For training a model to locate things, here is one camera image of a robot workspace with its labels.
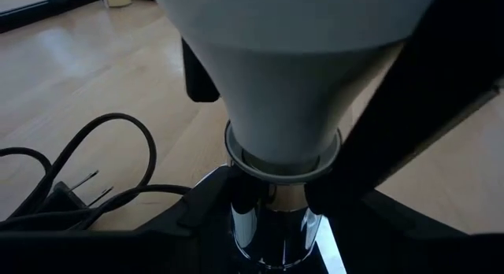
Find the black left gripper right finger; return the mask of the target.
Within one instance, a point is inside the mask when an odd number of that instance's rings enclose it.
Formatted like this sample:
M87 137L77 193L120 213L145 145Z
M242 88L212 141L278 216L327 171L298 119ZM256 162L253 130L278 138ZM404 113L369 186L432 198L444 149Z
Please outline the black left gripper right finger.
M379 191L338 209L330 225L347 274L433 273L415 243L465 236Z

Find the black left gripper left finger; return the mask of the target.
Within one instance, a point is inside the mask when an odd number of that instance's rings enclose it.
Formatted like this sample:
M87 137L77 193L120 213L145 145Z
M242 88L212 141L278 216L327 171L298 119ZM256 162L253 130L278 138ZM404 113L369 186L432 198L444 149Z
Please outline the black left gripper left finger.
M221 166L138 229L147 233L140 274L239 274L231 234L233 188L244 172Z

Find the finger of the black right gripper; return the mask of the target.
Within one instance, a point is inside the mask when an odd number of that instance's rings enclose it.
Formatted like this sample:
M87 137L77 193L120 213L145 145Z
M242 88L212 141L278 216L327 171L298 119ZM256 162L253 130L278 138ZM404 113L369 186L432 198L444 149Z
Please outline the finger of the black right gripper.
M323 179L315 213L358 201L447 132L504 76L504 0L434 0Z
M187 96L193 102L215 102L220 93L214 82L186 41L181 39L181 42Z

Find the chrome lamp base with socket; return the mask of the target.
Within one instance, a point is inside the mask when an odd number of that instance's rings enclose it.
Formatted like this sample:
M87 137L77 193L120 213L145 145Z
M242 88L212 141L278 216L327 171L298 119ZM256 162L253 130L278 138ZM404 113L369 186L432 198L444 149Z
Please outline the chrome lamp base with socket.
M262 274L347 274L328 218L312 211L305 193L308 182L328 173L340 133L321 155L300 165L254 157L230 124L224 139L234 172L230 215L238 251Z

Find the white frosted lightbulb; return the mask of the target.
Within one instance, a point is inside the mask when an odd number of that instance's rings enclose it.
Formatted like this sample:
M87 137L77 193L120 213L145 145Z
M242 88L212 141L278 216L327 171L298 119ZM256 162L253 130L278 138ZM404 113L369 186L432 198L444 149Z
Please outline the white frosted lightbulb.
M330 145L348 80L432 0L156 0L208 72L235 138L272 164Z

